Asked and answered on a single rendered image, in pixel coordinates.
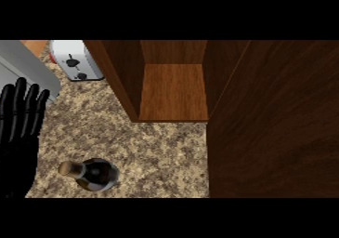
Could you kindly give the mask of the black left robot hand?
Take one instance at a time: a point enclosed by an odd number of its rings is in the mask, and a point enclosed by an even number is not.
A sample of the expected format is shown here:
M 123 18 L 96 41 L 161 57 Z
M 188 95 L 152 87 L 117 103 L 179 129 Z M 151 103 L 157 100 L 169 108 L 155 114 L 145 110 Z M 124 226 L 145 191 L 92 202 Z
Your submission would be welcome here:
M 24 198 L 35 182 L 49 96 L 37 84 L 27 86 L 24 77 L 0 92 L 0 199 Z

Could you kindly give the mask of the dark wine bottle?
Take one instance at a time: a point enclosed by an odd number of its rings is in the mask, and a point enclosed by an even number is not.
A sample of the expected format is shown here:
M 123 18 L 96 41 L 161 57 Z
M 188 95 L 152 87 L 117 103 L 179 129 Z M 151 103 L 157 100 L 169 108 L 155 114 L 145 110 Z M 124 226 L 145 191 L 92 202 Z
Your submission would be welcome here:
M 65 161 L 58 167 L 58 173 L 74 178 L 80 187 L 89 192 L 108 190 L 120 176 L 117 166 L 102 158 L 91 158 L 82 163 Z

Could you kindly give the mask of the brown wooden cabinet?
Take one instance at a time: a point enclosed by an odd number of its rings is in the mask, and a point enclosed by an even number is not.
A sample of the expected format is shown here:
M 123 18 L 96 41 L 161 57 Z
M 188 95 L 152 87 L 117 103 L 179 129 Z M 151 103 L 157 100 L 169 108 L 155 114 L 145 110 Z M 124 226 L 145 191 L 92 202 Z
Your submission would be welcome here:
M 207 122 L 247 40 L 88 40 L 135 123 Z

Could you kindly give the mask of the dark brown cabinet door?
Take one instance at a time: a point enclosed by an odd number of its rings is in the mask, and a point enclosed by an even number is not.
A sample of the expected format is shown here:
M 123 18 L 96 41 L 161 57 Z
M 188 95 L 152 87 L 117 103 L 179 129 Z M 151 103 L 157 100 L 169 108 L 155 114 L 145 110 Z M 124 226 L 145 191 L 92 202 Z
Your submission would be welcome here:
M 339 197 L 339 40 L 250 42 L 207 130 L 213 197 Z

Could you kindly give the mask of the grey appliance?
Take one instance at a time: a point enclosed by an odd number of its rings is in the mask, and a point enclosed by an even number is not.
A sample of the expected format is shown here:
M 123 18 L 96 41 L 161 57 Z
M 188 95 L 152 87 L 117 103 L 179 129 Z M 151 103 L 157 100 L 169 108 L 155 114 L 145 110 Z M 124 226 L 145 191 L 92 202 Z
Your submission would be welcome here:
M 0 40 L 0 91 L 7 84 L 15 84 L 18 77 L 27 79 L 29 86 L 37 84 L 51 91 L 52 104 L 60 95 L 60 79 L 18 40 Z

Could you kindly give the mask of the white toaster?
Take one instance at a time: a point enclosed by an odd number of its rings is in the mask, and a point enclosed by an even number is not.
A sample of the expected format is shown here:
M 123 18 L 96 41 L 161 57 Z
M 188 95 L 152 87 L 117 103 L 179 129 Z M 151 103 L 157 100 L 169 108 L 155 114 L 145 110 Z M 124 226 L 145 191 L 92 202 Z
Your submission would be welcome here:
M 51 60 L 73 82 L 105 79 L 82 40 L 51 40 Z

